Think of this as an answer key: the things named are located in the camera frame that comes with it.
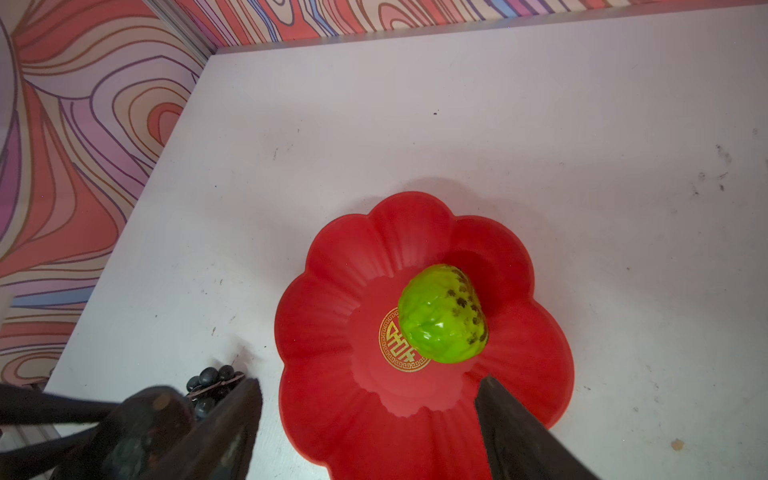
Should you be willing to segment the black fake grape bunch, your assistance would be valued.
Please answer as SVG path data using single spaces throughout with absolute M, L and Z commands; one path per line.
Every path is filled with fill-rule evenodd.
M 207 367 L 199 375 L 191 377 L 187 384 L 186 398 L 190 402 L 197 421 L 206 419 L 246 377 L 232 365 Z

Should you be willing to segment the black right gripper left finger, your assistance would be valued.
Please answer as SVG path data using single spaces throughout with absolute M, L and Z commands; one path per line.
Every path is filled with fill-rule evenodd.
M 244 380 L 143 479 L 244 479 L 262 415 L 255 378 Z

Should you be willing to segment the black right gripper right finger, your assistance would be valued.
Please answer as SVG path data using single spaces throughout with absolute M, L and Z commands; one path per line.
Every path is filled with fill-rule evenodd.
M 480 382 L 475 409 L 494 479 L 597 480 L 494 377 Z

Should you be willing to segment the green fake custard apple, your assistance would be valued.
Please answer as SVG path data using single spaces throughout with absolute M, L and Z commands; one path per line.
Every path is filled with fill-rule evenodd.
M 400 330 L 424 358 L 458 364 L 480 355 L 489 327 L 469 277 L 435 264 L 413 277 L 398 301 Z

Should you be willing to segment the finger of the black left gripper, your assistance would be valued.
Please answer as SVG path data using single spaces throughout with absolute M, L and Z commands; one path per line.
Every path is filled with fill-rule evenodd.
M 119 403 L 74 399 L 13 385 L 1 385 L 2 425 L 98 423 Z
M 62 437 L 53 425 L 1 426 L 1 478 L 50 479 L 51 471 L 88 444 L 96 428 Z

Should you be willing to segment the dark fake avocado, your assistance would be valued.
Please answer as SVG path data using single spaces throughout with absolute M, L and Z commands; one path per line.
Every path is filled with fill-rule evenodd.
M 196 424 L 189 399 L 172 387 L 129 397 L 54 469 L 54 479 L 138 479 Z

